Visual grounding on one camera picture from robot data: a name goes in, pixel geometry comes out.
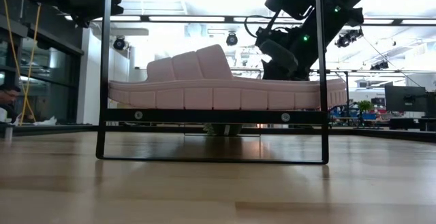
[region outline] person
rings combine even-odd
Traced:
[[[11,117],[11,123],[14,123],[17,118],[17,113],[15,112],[12,103],[20,95],[21,89],[15,85],[0,85],[0,108],[6,110],[7,114]]]

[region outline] wire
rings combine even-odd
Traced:
[[[403,71],[401,71],[399,68],[395,67],[394,64],[392,64],[382,53],[380,53],[380,51],[378,51],[378,49],[376,49],[376,47],[374,47],[374,45],[367,40],[367,38],[363,35],[362,36],[367,42],[368,44],[377,52],[379,53],[379,55],[386,61],[388,62],[391,66],[393,66],[398,72],[400,72],[401,74],[403,74],[406,78],[408,78],[410,81],[412,81],[414,84],[418,85],[418,87],[420,88],[424,88],[422,86],[420,86],[417,82],[415,82],[415,80],[411,79],[407,74],[403,73]]]
[[[246,18],[245,18],[245,20],[244,20],[244,28],[245,28],[245,30],[247,31],[247,33],[251,36],[251,37],[254,37],[254,38],[258,38],[256,35],[254,35],[254,34],[252,34],[252,32],[250,32],[250,30],[248,29],[248,26],[247,26],[247,21],[248,21],[248,19],[249,18],[252,18],[252,17],[258,17],[258,18],[264,18],[264,19],[269,19],[269,20],[271,20],[271,19],[276,19],[277,17],[275,16],[275,17],[270,17],[270,16],[260,16],[260,15],[252,15],[252,16],[247,16]]]
[[[35,56],[35,47],[36,47],[36,36],[38,33],[38,24],[40,23],[40,13],[41,13],[41,5],[38,5],[38,11],[36,13],[36,23],[35,23],[35,33],[33,34],[33,48],[32,48],[32,54],[30,56],[30,62],[29,62],[29,71],[27,72],[27,85],[26,85],[26,91],[25,91],[25,105],[22,107],[22,116],[20,119],[20,125],[22,125],[22,121],[25,118],[24,114],[26,112],[26,104],[29,102],[27,101],[27,94],[29,94],[29,86],[30,86],[30,74],[32,72],[32,62],[33,57]]]
[[[10,38],[10,42],[11,42],[11,45],[12,45],[12,54],[14,55],[15,66],[16,66],[16,73],[18,74],[18,79],[21,81],[21,87],[22,87],[22,90],[24,91],[25,86],[24,86],[24,82],[21,80],[20,65],[18,64],[18,58],[17,58],[16,52],[15,52],[14,38],[12,37],[12,28],[11,28],[11,22],[10,22],[10,19],[9,19],[9,10],[7,8],[7,0],[3,0],[3,2],[5,4],[7,29],[9,30],[9,38]],[[33,121],[36,122],[35,114],[33,113],[33,110],[32,110],[32,108],[30,106],[30,103],[29,102],[26,103],[26,101],[27,101],[27,96],[25,95],[25,103],[24,103],[23,107],[25,108],[26,104],[28,105],[30,113],[32,113]]]
[[[283,29],[283,30],[287,31],[286,27],[276,27],[273,30],[279,30],[279,29]]]

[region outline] robotic arm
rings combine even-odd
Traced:
[[[349,23],[363,23],[362,8],[354,6],[361,0],[324,0],[324,35],[326,45]],[[266,0],[265,6],[275,12],[268,26],[256,32],[256,46],[272,57],[262,61],[267,80],[308,80],[312,64],[318,59],[315,0]],[[299,27],[286,28],[287,33],[272,29],[283,10],[296,20],[304,20]]]

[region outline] ceiling light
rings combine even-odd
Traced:
[[[102,21],[103,18],[97,18],[94,19],[93,21]],[[140,16],[111,16],[110,17],[111,21],[141,21],[141,17]]]
[[[235,22],[245,22],[245,17],[235,17],[233,20]],[[262,18],[262,17],[249,17],[247,19],[247,22],[265,22],[268,23],[270,22],[271,19],[269,18]],[[295,23],[295,24],[302,24],[302,21],[300,20],[295,20],[294,18],[290,18],[290,17],[278,17],[275,19],[274,21],[275,23]]]
[[[385,24],[392,24],[393,20],[378,20],[378,19],[365,19],[364,25],[367,24],[375,24],[375,25],[385,25]]]
[[[436,20],[403,20],[402,25],[436,25]]]
[[[162,22],[223,22],[224,17],[221,16],[150,16],[150,21]]]
[[[342,30],[359,30],[359,27],[343,26]]]

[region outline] frame leg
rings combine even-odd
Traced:
[[[320,101],[324,122],[321,130],[322,163],[327,164],[328,155],[328,104],[327,104],[327,73],[326,73],[326,42],[324,39],[324,0],[316,0],[318,56],[320,62]]]
[[[109,41],[110,41],[110,10],[112,0],[104,0],[104,15],[102,25],[102,64],[100,65],[100,115],[97,133],[95,156],[104,158],[104,144],[106,139],[106,112],[108,110],[109,92]]]

